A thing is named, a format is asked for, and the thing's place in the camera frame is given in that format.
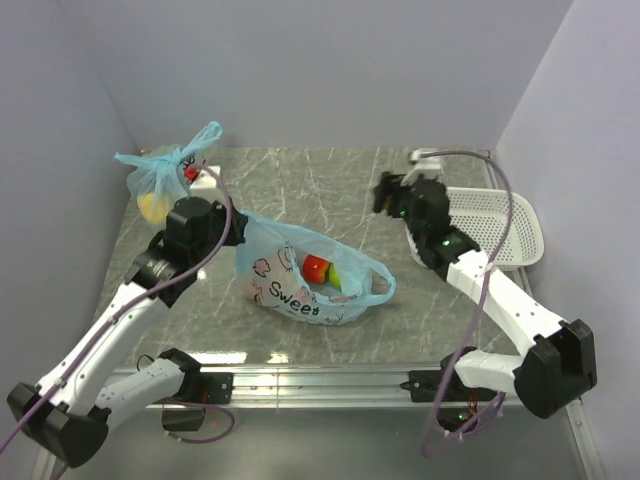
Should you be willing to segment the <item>blue plastic bag with print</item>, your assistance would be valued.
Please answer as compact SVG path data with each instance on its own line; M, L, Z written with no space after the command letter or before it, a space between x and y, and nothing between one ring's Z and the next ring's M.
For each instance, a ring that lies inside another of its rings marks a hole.
M252 212L236 248L236 282L256 305L296 321L337 326L389 301L397 282L381 262L331 237ZM307 283L301 270L314 255L335 265L342 290Z

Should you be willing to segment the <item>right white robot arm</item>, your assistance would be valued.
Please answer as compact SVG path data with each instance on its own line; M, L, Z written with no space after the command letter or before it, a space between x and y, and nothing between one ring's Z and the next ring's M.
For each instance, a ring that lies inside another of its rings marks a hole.
M597 385L591 328L546 309L496 268L493 258L453 224L441 182L420 178L405 185L401 175L385 171L374 188L373 211L403 220L419 261L471 299L518 351L491 354L464 341L441 363L436 402L480 389L514 395L546 419Z

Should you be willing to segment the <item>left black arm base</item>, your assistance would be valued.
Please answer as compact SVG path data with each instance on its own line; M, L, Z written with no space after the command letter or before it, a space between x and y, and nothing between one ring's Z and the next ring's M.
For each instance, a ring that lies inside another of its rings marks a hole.
M225 438L236 424L234 414L225 408L230 403L232 389L232 373L186 375L179 392L160 401L165 434L178 442L198 445ZM215 435L209 438L180 435L180 432L197 432L202 428Z

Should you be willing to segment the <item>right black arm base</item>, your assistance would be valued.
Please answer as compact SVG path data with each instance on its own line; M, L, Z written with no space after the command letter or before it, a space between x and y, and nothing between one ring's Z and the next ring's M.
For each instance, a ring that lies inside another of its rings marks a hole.
M453 354L444 357L438 370L411 370L400 388L409 393L413 403L435 403L437 392ZM458 409L441 408L436 413L437 425L443 432L453 432L478 414L477 392L465 387L455 372L452 373L443 396L444 402L463 402Z

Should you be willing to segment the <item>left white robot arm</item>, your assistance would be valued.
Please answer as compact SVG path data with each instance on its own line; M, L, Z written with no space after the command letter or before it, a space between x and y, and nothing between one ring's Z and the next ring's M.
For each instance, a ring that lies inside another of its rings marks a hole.
M162 400L200 405L201 365L176 348L115 383L114 369L146 330L162 319L223 247L244 241L247 217L229 199L178 201L127 271L100 318L71 352L33 385L7 397L17 428L70 468L86 464L108 434Z

